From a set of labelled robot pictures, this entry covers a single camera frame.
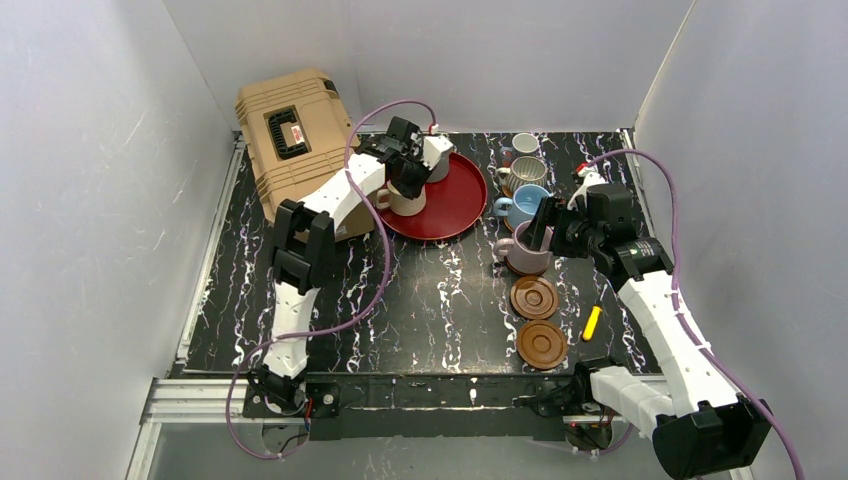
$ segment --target marbled tabletop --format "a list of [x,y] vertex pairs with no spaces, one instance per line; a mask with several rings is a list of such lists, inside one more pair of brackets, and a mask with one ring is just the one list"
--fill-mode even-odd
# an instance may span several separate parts
[[[548,190],[568,197],[576,190],[571,172],[582,162],[621,148],[618,133],[538,133],[549,166]],[[488,184],[482,218],[461,238],[410,242],[392,232],[391,281],[375,311],[346,331],[309,341],[310,372],[516,374],[533,373],[515,348],[525,320],[509,304],[517,275],[498,263],[494,243],[510,236],[491,205],[500,196],[494,180],[501,145],[512,134],[451,134],[457,152],[476,163]],[[634,218],[644,215],[623,156],[602,165],[612,182],[632,192]],[[243,355],[268,338],[274,318],[269,275],[271,227],[265,220],[247,155],[240,166],[224,229],[184,373],[232,372]],[[323,288],[313,310],[313,329],[347,321],[368,304],[381,277],[383,251],[378,233],[337,244],[337,275]],[[565,333],[569,350],[557,373],[570,373],[581,358],[612,354],[633,372],[659,367],[638,324],[613,294],[591,260],[559,258],[545,273],[560,295],[550,319]],[[592,305],[604,307],[590,342],[580,340]],[[253,359],[257,364],[259,358]]]

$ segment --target brown saucer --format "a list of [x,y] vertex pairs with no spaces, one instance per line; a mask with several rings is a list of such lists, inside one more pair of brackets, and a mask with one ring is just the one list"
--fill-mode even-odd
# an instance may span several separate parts
[[518,354],[533,368],[550,370],[565,360],[568,342],[559,327],[547,320],[527,322],[515,341]]
[[550,318],[559,306],[559,295],[550,282],[541,277],[519,278],[509,291],[512,308],[530,320]]
[[512,271],[512,273],[516,273],[518,275],[521,275],[522,277],[526,277],[526,276],[539,277],[543,273],[545,273],[545,270],[547,270],[547,268],[546,268],[545,270],[542,270],[541,272],[534,272],[534,273],[522,272],[522,271],[519,271],[517,268],[513,267],[512,264],[509,263],[509,258],[506,258],[506,257],[504,257],[504,264],[506,265],[506,268],[508,268]]

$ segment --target yellow marker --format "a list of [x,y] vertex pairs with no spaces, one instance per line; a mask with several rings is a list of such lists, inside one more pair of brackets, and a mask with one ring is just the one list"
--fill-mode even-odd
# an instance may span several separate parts
[[589,321],[586,322],[586,330],[583,330],[583,341],[588,342],[595,334],[595,327],[598,326],[598,318],[601,316],[601,307],[595,305],[592,307],[592,313],[589,314]]

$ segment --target beige case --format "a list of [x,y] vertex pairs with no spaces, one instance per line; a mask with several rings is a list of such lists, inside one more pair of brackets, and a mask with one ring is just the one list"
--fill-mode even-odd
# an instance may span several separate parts
[[[344,166],[351,122],[332,80],[320,70],[307,68],[242,87],[236,115],[262,209],[272,224],[284,199],[302,199]],[[374,220],[359,205],[336,225],[336,240],[373,229]]]

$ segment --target beige mug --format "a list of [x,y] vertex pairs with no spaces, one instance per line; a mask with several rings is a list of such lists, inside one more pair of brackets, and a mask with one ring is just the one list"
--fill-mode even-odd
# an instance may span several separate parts
[[509,167],[495,170],[495,174],[498,176],[504,195],[512,197],[518,187],[524,185],[544,187],[548,167],[545,162],[536,157],[521,157],[512,162]]
[[386,188],[377,190],[377,195],[374,198],[374,206],[377,210],[390,209],[395,215],[401,217],[411,217],[417,215],[424,210],[427,205],[427,194],[424,189],[421,189],[421,195],[412,200],[404,197],[398,192],[391,182],[386,184]]

